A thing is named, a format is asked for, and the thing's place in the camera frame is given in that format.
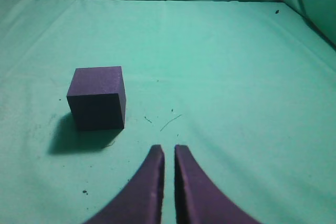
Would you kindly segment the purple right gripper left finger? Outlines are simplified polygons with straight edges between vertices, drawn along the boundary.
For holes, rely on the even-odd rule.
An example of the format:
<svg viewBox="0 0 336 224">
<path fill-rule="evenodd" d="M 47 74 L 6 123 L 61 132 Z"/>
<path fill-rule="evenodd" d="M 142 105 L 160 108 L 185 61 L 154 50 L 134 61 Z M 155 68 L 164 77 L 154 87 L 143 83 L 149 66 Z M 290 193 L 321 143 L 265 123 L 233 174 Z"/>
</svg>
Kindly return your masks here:
<svg viewBox="0 0 336 224">
<path fill-rule="evenodd" d="M 153 145 L 124 188 L 86 223 L 160 223 L 164 176 L 163 150 Z"/>
</svg>

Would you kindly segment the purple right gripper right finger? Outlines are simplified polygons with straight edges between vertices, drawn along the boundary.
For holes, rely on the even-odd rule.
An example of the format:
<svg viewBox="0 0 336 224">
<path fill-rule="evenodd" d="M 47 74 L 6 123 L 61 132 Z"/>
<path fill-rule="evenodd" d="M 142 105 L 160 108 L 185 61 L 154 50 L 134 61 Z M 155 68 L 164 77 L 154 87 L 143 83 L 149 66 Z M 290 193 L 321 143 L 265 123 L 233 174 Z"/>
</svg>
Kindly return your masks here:
<svg viewBox="0 0 336 224">
<path fill-rule="evenodd" d="M 186 145 L 174 148 L 177 223 L 259 223 L 211 181 Z"/>
</svg>

